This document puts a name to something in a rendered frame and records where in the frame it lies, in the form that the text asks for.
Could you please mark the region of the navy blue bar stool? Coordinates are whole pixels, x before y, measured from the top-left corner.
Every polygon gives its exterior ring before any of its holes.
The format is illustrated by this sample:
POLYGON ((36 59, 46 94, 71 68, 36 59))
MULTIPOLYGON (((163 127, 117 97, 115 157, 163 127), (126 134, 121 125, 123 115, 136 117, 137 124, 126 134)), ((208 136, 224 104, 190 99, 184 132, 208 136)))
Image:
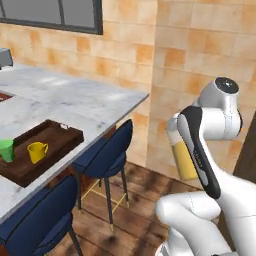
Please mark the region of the navy blue bar stool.
POLYGON ((69 234, 78 256, 84 256, 72 227, 77 182, 66 176, 43 188, 0 224, 0 245, 8 256, 44 256, 69 234))
POLYGON ((81 194, 81 176, 86 175, 96 179, 96 184, 104 180, 111 229, 114 229, 113 213, 116 208, 123 199, 129 203, 124 167, 127 159, 126 151, 131 143, 132 135, 133 122, 128 119, 109 138, 99 139, 72 163, 78 183, 78 209, 81 209, 81 202, 84 198, 81 194), (118 173, 121 173, 124 193, 121 199, 116 202, 111 199, 109 179, 118 173))

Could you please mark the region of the dark brown wooden tray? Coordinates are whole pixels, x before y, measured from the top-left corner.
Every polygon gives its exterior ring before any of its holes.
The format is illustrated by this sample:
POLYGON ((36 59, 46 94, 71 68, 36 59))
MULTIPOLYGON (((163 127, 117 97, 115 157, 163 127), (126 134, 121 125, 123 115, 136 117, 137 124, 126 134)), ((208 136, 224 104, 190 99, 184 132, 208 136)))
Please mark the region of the dark brown wooden tray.
POLYGON ((14 139, 15 159, 8 163, 0 158, 0 175, 25 188, 83 141, 81 130, 62 128, 58 122, 45 120, 14 139), (49 145, 46 156, 36 164, 27 150, 33 142, 49 145))

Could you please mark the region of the dark framed window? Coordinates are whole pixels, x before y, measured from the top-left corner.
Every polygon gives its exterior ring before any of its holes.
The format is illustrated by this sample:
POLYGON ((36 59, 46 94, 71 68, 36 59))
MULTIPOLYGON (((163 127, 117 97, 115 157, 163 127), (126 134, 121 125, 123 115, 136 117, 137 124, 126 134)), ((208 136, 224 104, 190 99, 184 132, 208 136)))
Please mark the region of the dark framed window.
POLYGON ((102 0, 0 0, 0 23, 102 35, 102 0))

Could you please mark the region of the grey appliance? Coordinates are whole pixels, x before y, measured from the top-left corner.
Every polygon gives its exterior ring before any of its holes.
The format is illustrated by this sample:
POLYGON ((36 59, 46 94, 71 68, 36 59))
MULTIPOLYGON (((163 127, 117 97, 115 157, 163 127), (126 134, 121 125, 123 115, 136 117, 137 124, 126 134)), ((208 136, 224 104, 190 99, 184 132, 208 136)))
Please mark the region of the grey appliance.
POLYGON ((8 48, 0 48, 0 70, 6 66, 12 66, 13 59, 8 48))

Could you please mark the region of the dark brown wooden panel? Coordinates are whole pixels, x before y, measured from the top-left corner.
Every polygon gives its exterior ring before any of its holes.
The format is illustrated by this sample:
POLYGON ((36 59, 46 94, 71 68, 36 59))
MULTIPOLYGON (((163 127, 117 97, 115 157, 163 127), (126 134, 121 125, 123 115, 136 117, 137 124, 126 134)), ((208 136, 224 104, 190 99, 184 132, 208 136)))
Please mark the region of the dark brown wooden panel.
POLYGON ((233 175, 256 183, 256 112, 254 113, 233 175))

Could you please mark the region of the green cup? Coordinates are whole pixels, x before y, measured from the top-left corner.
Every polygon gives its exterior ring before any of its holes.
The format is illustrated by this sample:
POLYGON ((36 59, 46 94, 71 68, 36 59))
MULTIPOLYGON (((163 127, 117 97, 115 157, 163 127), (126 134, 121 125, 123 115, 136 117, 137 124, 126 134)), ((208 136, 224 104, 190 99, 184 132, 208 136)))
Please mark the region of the green cup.
POLYGON ((5 162, 12 162, 14 160, 14 145, 12 140, 0 140, 0 157, 5 162))

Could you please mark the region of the yellow mug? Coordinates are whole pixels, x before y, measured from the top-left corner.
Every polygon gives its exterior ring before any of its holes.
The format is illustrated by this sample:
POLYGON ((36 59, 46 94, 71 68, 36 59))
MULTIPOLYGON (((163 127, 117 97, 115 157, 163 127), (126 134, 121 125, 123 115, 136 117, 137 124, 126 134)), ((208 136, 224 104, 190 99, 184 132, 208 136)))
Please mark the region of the yellow mug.
POLYGON ((42 160, 48 151, 48 144, 41 142, 34 142, 27 146, 27 150, 30 156, 30 160, 33 164, 36 164, 42 160))

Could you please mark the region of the clear pitcher with yellow juice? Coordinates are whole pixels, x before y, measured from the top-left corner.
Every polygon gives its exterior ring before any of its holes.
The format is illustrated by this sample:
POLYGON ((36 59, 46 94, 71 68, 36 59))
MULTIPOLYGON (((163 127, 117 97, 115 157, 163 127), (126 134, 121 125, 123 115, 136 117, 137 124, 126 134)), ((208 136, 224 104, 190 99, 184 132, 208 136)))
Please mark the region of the clear pitcher with yellow juice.
POLYGON ((197 178, 197 173, 191 160, 188 149, 177 128, 178 113, 175 113, 168 120, 166 133, 172 148, 174 160, 177 166, 179 177, 182 181, 197 178))

